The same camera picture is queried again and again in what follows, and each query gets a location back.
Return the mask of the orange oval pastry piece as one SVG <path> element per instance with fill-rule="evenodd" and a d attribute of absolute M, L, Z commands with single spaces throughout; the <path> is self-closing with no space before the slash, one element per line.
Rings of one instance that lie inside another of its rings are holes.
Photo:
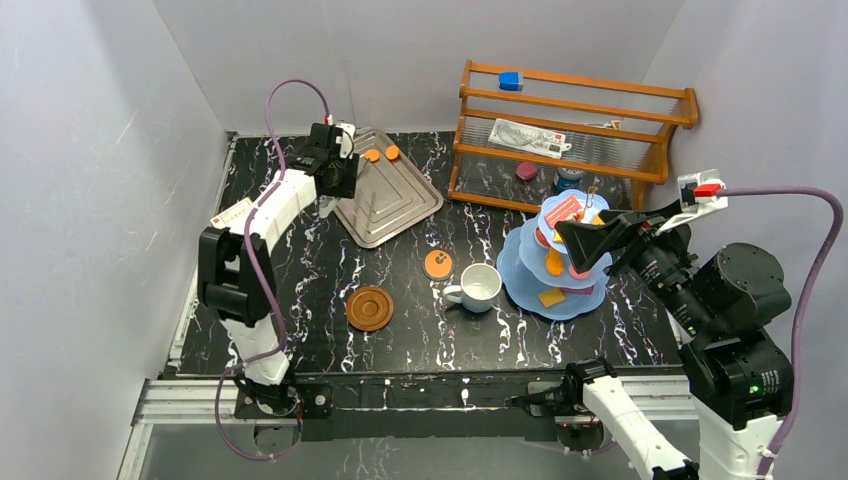
<path fill-rule="evenodd" d="M 545 268 L 549 275 L 554 277 L 561 276 L 565 271 L 562 254 L 559 251 L 550 248 L 545 256 Z"/>

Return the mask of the red sprinkled donut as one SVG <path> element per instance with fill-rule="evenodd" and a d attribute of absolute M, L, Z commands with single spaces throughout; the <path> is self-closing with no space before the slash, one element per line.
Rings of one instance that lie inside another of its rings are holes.
<path fill-rule="evenodd" d="M 535 230 L 534 237 L 535 237 L 535 241 L 536 241 L 536 243 L 537 243 L 540 247 L 545 248 L 545 249 L 549 249 L 549 248 L 550 248 L 550 244 L 549 244 L 549 242 L 547 241 L 547 239 L 546 239 L 545 235 L 541 232 L 541 230 L 540 230 L 540 229 L 536 229 L 536 230 Z"/>

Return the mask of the pink round macaron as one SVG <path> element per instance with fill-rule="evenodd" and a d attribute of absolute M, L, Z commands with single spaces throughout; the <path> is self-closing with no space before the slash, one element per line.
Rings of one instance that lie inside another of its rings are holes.
<path fill-rule="evenodd" d="M 591 273 L 590 272 L 578 272 L 572 266 L 568 269 L 569 275 L 576 280 L 587 280 Z"/>

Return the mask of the magenta cake wedge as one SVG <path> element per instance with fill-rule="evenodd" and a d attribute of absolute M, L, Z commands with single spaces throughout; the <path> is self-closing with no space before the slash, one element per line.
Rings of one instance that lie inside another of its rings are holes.
<path fill-rule="evenodd" d="M 561 291 L 565 294 L 590 295 L 594 292 L 595 286 L 590 285 L 583 288 L 562 287 Z"/>

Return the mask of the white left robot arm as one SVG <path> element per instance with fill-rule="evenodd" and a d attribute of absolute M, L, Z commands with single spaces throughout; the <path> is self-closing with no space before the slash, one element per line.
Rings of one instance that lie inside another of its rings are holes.
<path fill-rule="evenodd" d="M 321 197 L 355 195 L 359 156 L 349 123 L 315 123 L 305 143 L 254 200 L 217 215 L 199 237 L 197 295 L 234 342 L 247 380 L 275 416 L 294 411 L 297 387 L 285 379 L 285 322 L 270 255 L 300 213 Z"/>

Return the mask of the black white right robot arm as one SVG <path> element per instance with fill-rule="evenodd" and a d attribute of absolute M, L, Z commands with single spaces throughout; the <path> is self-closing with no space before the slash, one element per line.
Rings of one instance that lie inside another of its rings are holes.
<path fill-rule="evenodd" d="M 617 252 L 609 273 L 632 270 L 688 335 L 679 356 L 698 417 L 699 456 L 666 439 L 601 357 L 567 365 L 558 386 L 508 405 L 596 417 L 643 479 L 765 478 L 760 462 L 793 399 L 791 362 L 766 332 L 792 303 L 780 263 L 758 246 L 730 243 L 696 266 L 691 230 L 675 223 L 670 208 L 600 216 L 598 225 L 561 221 L 556 229 L 579 271 Z"/>

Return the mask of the small orange round cookie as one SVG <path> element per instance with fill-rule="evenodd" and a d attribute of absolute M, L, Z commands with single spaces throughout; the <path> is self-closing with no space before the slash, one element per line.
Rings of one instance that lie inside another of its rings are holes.
<path fill-rule="evenodd" d="M 396 145 L 391 145 L 386 148 L 385 156 L 389 161 L 394 162 L 399 159 L 400 150 Z"/>

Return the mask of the pink layered cake slice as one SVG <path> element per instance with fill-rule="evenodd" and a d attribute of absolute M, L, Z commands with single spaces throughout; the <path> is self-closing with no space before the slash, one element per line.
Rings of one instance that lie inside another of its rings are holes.
<path fill-rule="evenodd" d="M 542 207 L 543 219 L 550 228 L 554 228 L 559 222 L 576 218 L 582 210 L 583 205 L 575 195 L 551 198 Z"/>

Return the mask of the steel food tongs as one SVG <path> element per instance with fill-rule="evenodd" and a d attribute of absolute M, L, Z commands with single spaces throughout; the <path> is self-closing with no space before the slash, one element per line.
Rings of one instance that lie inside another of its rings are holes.
<path fill-rule="evenodd" d="M 318 204 L 319 217 L 322 219 L 327 218 L 334 211 L 339 201 L 340 198 L 338 197 L 322 196 Z"/>

